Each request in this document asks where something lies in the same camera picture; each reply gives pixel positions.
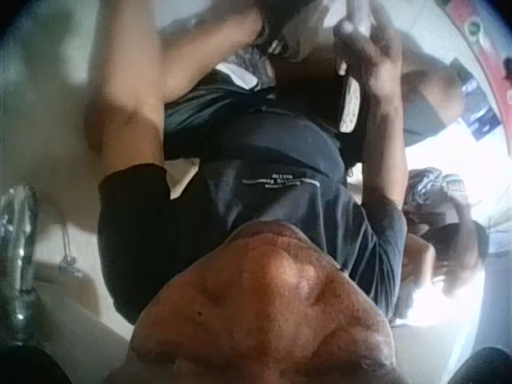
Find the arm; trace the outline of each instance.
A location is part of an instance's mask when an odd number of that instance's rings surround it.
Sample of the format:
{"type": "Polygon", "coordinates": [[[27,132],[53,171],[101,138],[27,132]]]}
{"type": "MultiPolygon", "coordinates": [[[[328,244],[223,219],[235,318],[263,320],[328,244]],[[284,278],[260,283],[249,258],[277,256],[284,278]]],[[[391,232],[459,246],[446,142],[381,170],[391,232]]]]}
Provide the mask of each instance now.
{"type": "Polygon", "coordinates": [[[262,28],[256,8],[234,14],[222,22],[208,22],[164,46],[164,101],[173,102],[190,91],[220,62],[251,44],[262,28]]]}
{"type": "Polygon", "coordinates": [[[422,238],[408,234],[403,253],[402,280],[413,278],[418,287],[431,284],[434,264],[434,247],[422,238]]]}
{"type": "Polygon", "coordinates": [[[162,52],[151,0],[101,2],[95,89],[86,128],[102,148],[105,174],[161,165],[162,52]]]}
{"type": "Polygon", "coordinates": [[[407,185],[401,91],[402,44],[386,12],[372,3],[376,21],[371,40],[347,20],[335,28],[337,49],[348,61],[350,74],[370,94],[368,132],[363,151],[362,200],[391,200],[401,209],[407,185]]]}
{"type": "Polygon", "coordinates": [[[262,26],[256,8],[208,23],[163,51],[150,0],[113,0],[100,8],[96,89],[86,116],[93,150],[106,173],[139,163],[162,164],[163,103],[191,90],[217,64],[250,44],[262,26]]]}

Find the shirt logo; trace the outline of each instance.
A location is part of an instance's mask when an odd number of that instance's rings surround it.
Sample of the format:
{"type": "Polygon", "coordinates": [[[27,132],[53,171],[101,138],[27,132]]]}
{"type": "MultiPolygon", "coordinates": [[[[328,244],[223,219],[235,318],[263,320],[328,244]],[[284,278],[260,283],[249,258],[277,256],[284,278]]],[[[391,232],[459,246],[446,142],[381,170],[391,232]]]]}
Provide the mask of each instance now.
{"type": "Polygon", "coordinates": [[[300,186],[303,183],[313,184],[314,186],[320,187],[320,183],[310,178],[295,178],[292,174],[272,174],[270,178],[258,178],[254,180],[242,180],[242,183],[246,185],[263,184],[265,188],[276,189],[283,188],[285,186],[300,186]]]}

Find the man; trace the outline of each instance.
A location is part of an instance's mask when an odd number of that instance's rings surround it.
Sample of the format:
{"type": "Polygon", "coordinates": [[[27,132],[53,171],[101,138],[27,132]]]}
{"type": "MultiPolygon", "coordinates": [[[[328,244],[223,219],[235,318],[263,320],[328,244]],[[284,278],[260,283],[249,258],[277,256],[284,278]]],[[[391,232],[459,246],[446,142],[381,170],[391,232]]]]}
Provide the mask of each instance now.
{"type": "Polygon", "coordinates": [[[407,171],[402,48],[386,13],[373,5],[372,40],[341,22],[335,47],[350,52],[344,60],[370,99],[359,205],[344,187],[343,143],[320,123],[266,94],[196,86],[264,37],[263,26],[276,28],[264,6],[201,26],[163,53],[151,3],[105,2],[88,120],[106,175],[103,274],[117,310],[136,323],[109,380],[400,382],[386,318],[400,284],[407,171]],[[212,107],[219,100],[229,116],[212,107]],[[180,124],[198,114],[204,127],[190,134],[180,124]],[[171,201],[162,165],[180,156],[202,163],[171,201]]]}
{"type": "MultiPolygon", "coordinates": [[[[486,228],[471,217],[471,206],[466,194],[464,182],[456,175],[447,175],[444,187],[436,188],[428,204],[418,204],[409,194],[406,212],[409,224],[404,259],[402,264],[402,289],[399,305],[395,311],[398,318],[407,318],[411,297],[408,289],[424,289],[434,296],[443,294],[447,298],[456,298],[459,302],[472,295],[470,284],[483,270],[483,264],[489,251],[489,237],[486,228]]],[[[422,324],[447,320],[450,312],[460,313],[457,301],[448,302],[447,307],[440,304],[420,319],[422,324]]]]}

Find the wrist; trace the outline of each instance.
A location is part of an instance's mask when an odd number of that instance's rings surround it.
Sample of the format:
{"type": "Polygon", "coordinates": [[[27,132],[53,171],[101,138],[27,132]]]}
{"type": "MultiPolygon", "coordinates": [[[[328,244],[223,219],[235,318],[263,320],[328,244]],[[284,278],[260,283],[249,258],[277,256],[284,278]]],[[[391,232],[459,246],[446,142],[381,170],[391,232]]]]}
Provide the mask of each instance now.
{"type": "Polygon", "coordinates": [[[400,118],[403,115],[402,94],[376,95],[370,94],[370,108],[378,114],[386,114],[392,118],[400,118]]]}

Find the fingers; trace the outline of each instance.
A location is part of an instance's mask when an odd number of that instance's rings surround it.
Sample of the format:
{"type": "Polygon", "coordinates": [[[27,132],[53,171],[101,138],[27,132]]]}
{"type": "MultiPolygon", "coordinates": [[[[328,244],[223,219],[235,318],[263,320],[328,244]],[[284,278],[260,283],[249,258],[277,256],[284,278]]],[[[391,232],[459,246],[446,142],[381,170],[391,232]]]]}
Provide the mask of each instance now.
{"type": "Polygon", "coordinates": [[[391,17],[378,0],[372,0],[371,13],[375,20],[372,38],[386,56],[391,59],[399,59],[402,56],[402,41],[393,26],[391,17]]]}
{"type": "Polygon", "coordinates": [[[334,39],[341,42],[343,47],[350,51],[351,55],[360,56],[363,60],[372,63],[377,63],[380,59],[381,53],[375,44],[346,19],[341,20],[334,26],[334,39]]]}

